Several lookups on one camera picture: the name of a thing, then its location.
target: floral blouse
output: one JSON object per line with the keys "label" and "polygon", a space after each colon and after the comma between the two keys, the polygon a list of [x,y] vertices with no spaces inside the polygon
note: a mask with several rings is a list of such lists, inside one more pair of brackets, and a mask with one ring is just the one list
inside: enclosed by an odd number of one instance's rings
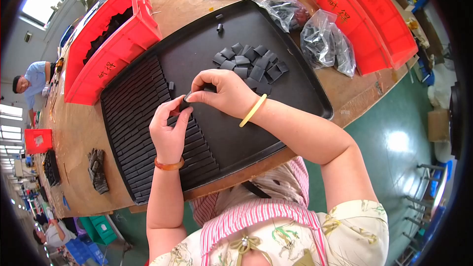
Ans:
{"label": "floral blouse", "polygon": [[[291,218],[269,218],[220,239],[209,252],[209,265],[238,266],[238,245],[251,242],[273,266],[385,264],[389,234],[387,215],[380,203],[352,200],[337,205],[328,214],[317,213],[316,217],[322,232],[322,248],[317,246],[318,238],[309,226]],[[201,233],[202,229],[192,233],[150,265],[203,265]]]}

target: bracelet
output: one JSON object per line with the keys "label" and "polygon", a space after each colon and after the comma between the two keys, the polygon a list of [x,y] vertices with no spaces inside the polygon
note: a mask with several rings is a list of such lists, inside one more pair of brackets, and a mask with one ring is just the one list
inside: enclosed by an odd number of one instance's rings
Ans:
{"label": "bracelet", "polygon": [[162,170],[176,170],[180,169],[184,166],[184,158],[181,157],[181,160],[178,163],[172,163],[172,164],[163,164],[163,163],[158,163],[157,162],[157,157],[154,158],[154,165]]}
{"label": "bracelet", "polygon": [[243,127],[249,120],[250,118],[255,114],[255,112],[259,109],[259,107],[261,106],[261,104],[263,104],[264,102],[264,99],[266,99],[268,95],[267,94],[263,94],[263,96],[261,96],[261,98],[258,100],[258,102],[256,103],[256,105],[253,107],[253,109],[251,109],[250,113],[248,113],[248,115],[240,122],[240,127]]}

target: woman's left hand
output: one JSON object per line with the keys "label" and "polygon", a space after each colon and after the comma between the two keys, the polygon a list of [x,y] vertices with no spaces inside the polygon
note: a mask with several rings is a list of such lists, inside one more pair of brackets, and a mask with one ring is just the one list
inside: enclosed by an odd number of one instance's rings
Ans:
{"label": "woman's left hand", "polygon": [[[159,105],[150,123],[150,135],[156,148],[157,162],[174,164],[181,160],[184,151],[187,122],[193,108],[188,107],[179,114],[179,105],[184,95]],[[179,115],[174,127],[168,127],[169,115]]]}

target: woman's right hand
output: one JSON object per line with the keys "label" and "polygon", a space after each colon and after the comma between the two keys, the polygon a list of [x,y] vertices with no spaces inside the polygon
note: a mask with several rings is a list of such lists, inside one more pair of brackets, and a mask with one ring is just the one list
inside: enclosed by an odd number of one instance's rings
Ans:
{"label": "woman's right hand", "polygon": [[[217,93],[203,91],[206,83],[216,86]],[[260,98],[235,72],[221,69],[200,72],[192,82],[191,91],[188,102],[205,103],[239,119],[245,118]]]}

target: red crate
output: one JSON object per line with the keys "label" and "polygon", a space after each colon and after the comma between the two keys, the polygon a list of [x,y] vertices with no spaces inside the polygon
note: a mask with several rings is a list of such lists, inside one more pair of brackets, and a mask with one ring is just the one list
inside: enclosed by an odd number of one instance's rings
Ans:
{"label": "red crate", "polygon": [[25,129],[25,145],[28,154],[47,152],[52,149],[52,130]]}
{"label": "red crate", "polygon": [[[130,6],[133,16],[84,65],[90,42],[107,29],[112,16]],[[150,0],[107,0],[92,17],[84,17],[74,35],[67,59],[64,101],[83,105],[94,105],[100,92],[123,68],[162,39],[151,16]]]}
{"label": "red crate", "polygon": [[335,22],[353,44],[360,74],[399,69],[417,53],[417,45],[391,0],[316,0],[337,14]]}

